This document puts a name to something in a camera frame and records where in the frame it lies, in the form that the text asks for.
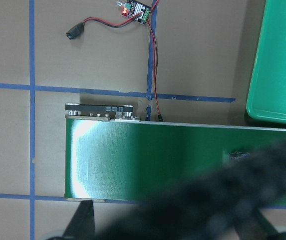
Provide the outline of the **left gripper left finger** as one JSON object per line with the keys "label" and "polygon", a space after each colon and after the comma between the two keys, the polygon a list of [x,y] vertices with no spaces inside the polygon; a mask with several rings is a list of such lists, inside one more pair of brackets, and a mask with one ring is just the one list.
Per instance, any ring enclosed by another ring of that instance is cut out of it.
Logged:
{"label": "left gripper left finger", "polygon": [[71,221],[63,233],[64,240],[94,239],[93,201],[81,201]]}

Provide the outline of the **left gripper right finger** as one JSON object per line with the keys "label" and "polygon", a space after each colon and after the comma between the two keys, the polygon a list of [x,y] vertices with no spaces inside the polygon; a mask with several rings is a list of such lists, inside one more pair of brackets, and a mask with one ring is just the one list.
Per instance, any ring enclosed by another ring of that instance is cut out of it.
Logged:
{"label": "left gripper right finger", "polygon": [[235,231],[241,240],[276,240],[278,237],[276,228],[258,209],[245,222],[235,224]]}

